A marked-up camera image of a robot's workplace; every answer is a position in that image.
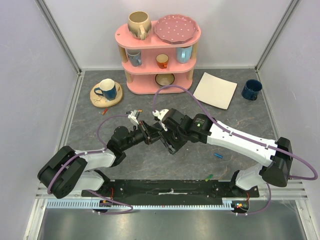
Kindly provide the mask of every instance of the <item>orange cup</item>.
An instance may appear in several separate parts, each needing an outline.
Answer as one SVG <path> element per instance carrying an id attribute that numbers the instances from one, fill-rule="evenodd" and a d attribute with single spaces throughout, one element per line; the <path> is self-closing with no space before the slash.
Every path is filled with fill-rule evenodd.
<path id="1" fill-rule="evenodd" d="M 161 69 L 167 68 L 168 62 L 169 62 L 169 57 L 167 54 L 159 54 L 158 56 L 156 56 L 155 60 L 159 68 Z"/>

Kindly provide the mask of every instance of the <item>blue mug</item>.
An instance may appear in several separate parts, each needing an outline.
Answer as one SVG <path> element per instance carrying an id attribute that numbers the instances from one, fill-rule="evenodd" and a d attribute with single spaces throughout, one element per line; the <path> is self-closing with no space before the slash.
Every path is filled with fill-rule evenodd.
<path id="1" fill-rule="evenodd" d="M 244 97 L 247 100 L 257 100 L 258 94 L 262 89 L 262 84 L 261 82 L 255 80 L 255 79 L 250 79 L 246 81 L 243 90 L 242 90 L 242 97 Z"/>
<path id="2" fill-rule="evenodd" d="M 177 47 L 175 49 L 176 60 L 181 64 L 187 63 L 191 57 L 191 52 L 192 45 L 187 47 Z"/>
<path id="3" fill-rule="evenodd" d="M 129 60 L 134 67 L 141 66 L 141 50 L 138 49 L 128 49 L 126 51 L 128 53 Z"/>
<path id="4" fill-rule="evenodd" d="M 99 84 L 99 87 L 96 87 L 94 89 L 94 93 L 98 96 L 105 97 L 110 101 L 116 99 L 117 90 L 115 81 L 110 78 L 102 80 Z"/>

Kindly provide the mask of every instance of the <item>shelf tier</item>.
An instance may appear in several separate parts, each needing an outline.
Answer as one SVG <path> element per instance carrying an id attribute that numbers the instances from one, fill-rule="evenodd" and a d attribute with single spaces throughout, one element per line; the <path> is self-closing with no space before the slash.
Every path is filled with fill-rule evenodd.
<path id="1" fill-rule="evenodd" d="M 155 94 L 161 87 L 156 83 L 156 75 L 133 75 L 132 82 L 126 83 L 129 90 L 134 94 Z M 189 89 L 192 85 L 192 79 L 187 79 L 187 73 L 176 73 L 174 74 L 174 85 L 181 86 L 185 89 Z M 168 87 L 163 89 L 160 94 L 177 94 L 183 93 L 184 91 L 177 87 Z"/>
<path id="2" fill-rule="evenodd" d="M 115 32 L 115 40 L 117 41 L 119 46 L 125 49 L 161 49 L 191 46 L 198 42 L 201 35 L 201 29 L 198 26 L 198 31 L 196 32 L 195 36 L 189 41 L 182 44 L 169 44 L 161 41 L 161 39 L 158 38 L 158 36 L 155 34 L 154 26 L 156 22 L 157 21 L 151 22 L 152 29 L 145 40 L 134 38 L 129 32 L 127 24 L 124 24 L 117 29 L 117 31 Z"/>
<path id="3" fill-rule="evenodd" d="M 168 66 L 161 69 L 157 65 L 156 57 L 159 54 L 167 54 L 169 56 Z M 130 61 L 122 62 L 123 68 L 133 75 L 149 75 L 149 74 L 176 74 L 190 71 L 196 64 L 196 59 L 189 59 L 186 63 L 179 63 L 176 59 L 175 48 L 161 49 L 142 49 L 141 50 L 141 66 L 133 66 Z"/>

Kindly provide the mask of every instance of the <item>gray table surface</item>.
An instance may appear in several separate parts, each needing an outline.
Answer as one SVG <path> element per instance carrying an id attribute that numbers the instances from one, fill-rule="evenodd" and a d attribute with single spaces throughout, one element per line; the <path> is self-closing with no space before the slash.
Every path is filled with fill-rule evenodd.
<path id="1" fill-rule="evenodd" d="M 256 79 L 253 69 L 196 69 L 193 74 L 193 93 L 203 75 L 207 72 L 218 78 L 238 83 L 234 96 L 227 110 L 203 104 L 209 113 L 224 124 L 246 133 L 266 139 L 274 139 L 274 132 L 267 113 L 262 94 L 256 101 L 249 101 L 241 96 L 242 88 L 249 79 Z M 108 109 L 97 108 L 90 102 L 92 87 L 101 80 L 110 78 L 120 83 L 124 96 L 120 103 Z M 152 101 L 154 95 L 137 95 L 129 91 L 123 70 L 86 71 L 76 105 L 67 144 L 78 150 L 94 150 L 102 147 L 97 140 L 98 125 L 107 117 L 123 115 L 134 109 L 143 109 L 139 119 L 153 124 Z M 194 100 L 186 93 L 160 94 L 156 108 L 175 108 L 193 118 L 202 113 Z M 118 126 L 132 128 L 126 118 L 113 118 L 107 121 L 100 132 L 107 142 Z M 175 155 L 168 153 L 164 145 L 158 141 L 150 146 L 140 143 L 125 151 L 127 157 L 112 168 L 101 169 L 112 179 L 205 179 L 213 174 L 214 179 L 229 180 L 236 170 L 244 170 L 256 164 L 252 159 L 229 149 L 188 142 Z M 222 159 L 214 156 L 218 153 Z"/>

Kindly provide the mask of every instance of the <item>polka dot plate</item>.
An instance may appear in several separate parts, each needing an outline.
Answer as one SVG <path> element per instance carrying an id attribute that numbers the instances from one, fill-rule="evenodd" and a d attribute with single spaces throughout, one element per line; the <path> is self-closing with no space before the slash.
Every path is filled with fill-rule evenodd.
<path id="1" fill-rule="evenodd" d="M 184 44 L 192 39 L 197 31 L 197 23 L 181 14 L 164 16 L 154 25 L 154 33 L 168 44 Z"/>

